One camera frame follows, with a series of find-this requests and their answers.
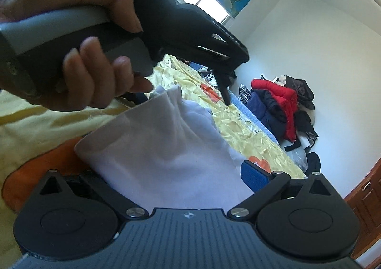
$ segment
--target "navy jacket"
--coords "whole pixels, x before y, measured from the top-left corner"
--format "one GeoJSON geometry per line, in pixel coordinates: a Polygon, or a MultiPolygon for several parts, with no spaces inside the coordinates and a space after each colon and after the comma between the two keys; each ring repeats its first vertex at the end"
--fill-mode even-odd
{"type": "Polygon", "coordinates": [[[287,118],[268,90],[252,90],[246,106],[278,141],[283,139],[287,118]]]}

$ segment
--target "wooden cabinet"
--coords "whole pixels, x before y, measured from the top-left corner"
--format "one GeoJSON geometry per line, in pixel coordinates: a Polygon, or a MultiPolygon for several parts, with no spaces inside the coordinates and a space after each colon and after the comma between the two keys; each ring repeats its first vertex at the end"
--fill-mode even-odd
{"type": "Polygon", "coordinates": [[[381,237],[381,159],[365,179],[345,198],[360,221],[356,259],[381,237]]]}

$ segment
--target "red jacket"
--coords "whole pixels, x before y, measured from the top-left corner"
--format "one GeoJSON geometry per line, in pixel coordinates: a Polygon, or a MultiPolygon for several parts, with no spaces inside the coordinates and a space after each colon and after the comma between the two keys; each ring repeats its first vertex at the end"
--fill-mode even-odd
{"type": "Polygon", "coordinates": [[[254,79],[251,88],[270,91],[287,117],[285,139],[294,142],[296,140],[294,113],[298,110],[298,95],[295,90],[261,79],[254,79]]]}

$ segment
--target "checkered cloth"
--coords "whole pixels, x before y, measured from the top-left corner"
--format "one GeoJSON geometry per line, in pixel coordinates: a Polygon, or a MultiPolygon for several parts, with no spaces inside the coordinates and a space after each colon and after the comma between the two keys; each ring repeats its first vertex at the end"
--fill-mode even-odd
{"type": "Polygon", "coordinates": [[[246,105],[247,101],[250,99],[250,96],[251,96],[249,89],[243,84],[241,84],[239,85],[238,92],[239,92],[239,96],[238,96],[239,101],[242,102],[244,105],[246,105]]]}

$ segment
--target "ribbed surface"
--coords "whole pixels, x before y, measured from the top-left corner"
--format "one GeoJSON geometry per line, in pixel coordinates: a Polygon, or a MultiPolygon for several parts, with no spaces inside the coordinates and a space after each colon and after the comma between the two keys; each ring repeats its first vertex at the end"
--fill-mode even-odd
{"type": "Polygon", "coordinates": [[[303,264],[268,249],[249,223],[228,220],[221,210],[158,209],[145,221],[129,222],[106,249],[76,261],[33,257],[15,269],[358,269],[350,260],[303,264]]]}

